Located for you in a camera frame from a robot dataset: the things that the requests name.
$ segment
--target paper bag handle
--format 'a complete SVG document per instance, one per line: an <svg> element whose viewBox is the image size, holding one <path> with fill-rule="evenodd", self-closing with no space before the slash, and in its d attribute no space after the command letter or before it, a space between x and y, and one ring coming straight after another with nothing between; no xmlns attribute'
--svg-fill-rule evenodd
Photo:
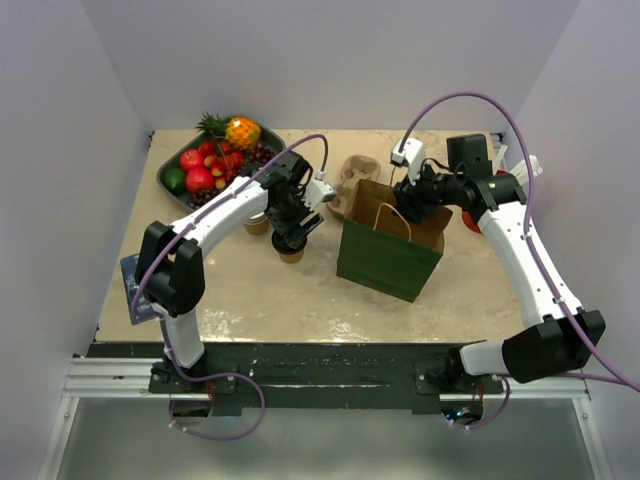
<svg viewBox="0 0 640 480"><path fill-rule="evenodd" d="M396 210L396 208L393 205L390 205L388 203L381 203L378 206L378 213L376 213L376 221L373 224L373 231L376 231L376 228L378 228L378 221L380 220L380 210L382 210L382 207L387 207L389 209L391 209L392 211L394 211L396 213L396 215L398 215L398 217L400 217L400 220L403 221L404 225L407 227L407 233L409 235L409 241L411 241L411 226L409 225L409 222L407 222L404 217L402 215L400 215L400 212L398 210Z"/></svg>

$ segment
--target blue card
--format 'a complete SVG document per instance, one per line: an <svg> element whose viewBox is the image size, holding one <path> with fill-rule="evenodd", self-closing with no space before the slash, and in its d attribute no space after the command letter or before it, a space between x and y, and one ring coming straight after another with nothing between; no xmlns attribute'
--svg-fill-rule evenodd
<svg viewBox="0 0 640 480"><path fill-rule="evenodd" d="M132 325L138 325L156 317L156 312L153 310L151 303L144 296L140 298L138 304L138 311L140 315L136 315L131 308L131 302L133 297L138 291L138 284L136 283L135 273L138 266L139 255L131 255L120 260L120 268L122 269L122 278L124 280L124 289L127 294L127 307L129 307L129 318Z"/></svg>

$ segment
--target metal frame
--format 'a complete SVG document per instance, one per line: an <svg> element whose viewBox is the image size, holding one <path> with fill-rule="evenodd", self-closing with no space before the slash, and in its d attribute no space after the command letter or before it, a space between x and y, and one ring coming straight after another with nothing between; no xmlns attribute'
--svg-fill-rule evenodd
<svg viewBox="0 0 640 480"><path fill-rule="evenodd" d="M591 411L591 400L589 398L574 398L573 408L578 417L578 425L582 432L587 455L591 462L591 469L596 480L608 480L613 478L611 467L604 450L604 443L600 437L600 431L595 423Z"/></svg>
<svg viewBox="0 0 640 480"><path fill-rule="evenodd" d="M71 362L63 397L56 416L49 447L40 470L39 480L57 478L74 422L78 402L82 398L149 398L207 399L206 394L151 394L148 387L150 369L158 358L75 358ZM487 399L500 399L504 394L487 394ZM612 478L600 434L592 419L590 398L585 382L567 378L546 378L528 384L512 381L513 400L572 399L578 423L596 480ZM468 400L468 395L441 394L443 401Z"/></svg>

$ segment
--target pineapple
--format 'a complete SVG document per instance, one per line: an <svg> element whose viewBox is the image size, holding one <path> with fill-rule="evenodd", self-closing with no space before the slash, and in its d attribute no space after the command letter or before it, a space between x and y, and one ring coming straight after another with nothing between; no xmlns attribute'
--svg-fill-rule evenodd
<svg viewBox="0 0 640 480"><path fill-rule="evenodd" d="M198 130L217 137L224 136L231 145L241 150L253 149L260 140L260 125L247 117L223 120L205 112L198 122Z"/></svg>

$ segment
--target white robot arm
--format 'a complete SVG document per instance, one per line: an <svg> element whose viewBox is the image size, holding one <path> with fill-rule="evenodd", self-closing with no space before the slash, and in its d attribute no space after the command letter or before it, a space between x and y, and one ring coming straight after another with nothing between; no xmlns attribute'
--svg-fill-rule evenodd
<svg viewBox="0 0 640 480"><path fill-rule="evenodd" d="M470 377L504 374L521 383L582 368L590 352L569 325L543 278L523 236L526 196L513 175L492 174L484 135L447 140L449 171L436 173L426 163L424 145L398 142L391 163L406 166L406 178L394 186L398 210L413 223L441 205L458 205L469 212L495 248L514 285L525 330L501 342L480 342L451 352L442 380L449 386ZM587 312L560 277L533 225L530 235L562 300L593 343L604 332L597 310Z"/></svg>
<svg viewBox="0 0 640 480"><path fill-rule="evenodd" d="M153 308L166 319L176 360L185 369L193 367L205 351L195 307L204 293L202 262L211 250L247 219L262 212L274 225L274 235L294 248L305 242L307 235L322 222L322 216L314 213L315 208L335 197L335 190L324 181L324 174L313 173L306 160L295 153L290 153L241 193L233 194L248 180L248 173L237 177L225 191L233 197L199 222L196 223L196 211L169 226L155 222L145 232L136 270L138 282L175 233L189 224L195 225L177 245L174 258L165 259L154 272L146 291ZM309 178L301 187L305 175ZM215 201L214 198L202 208Z"/></svg>

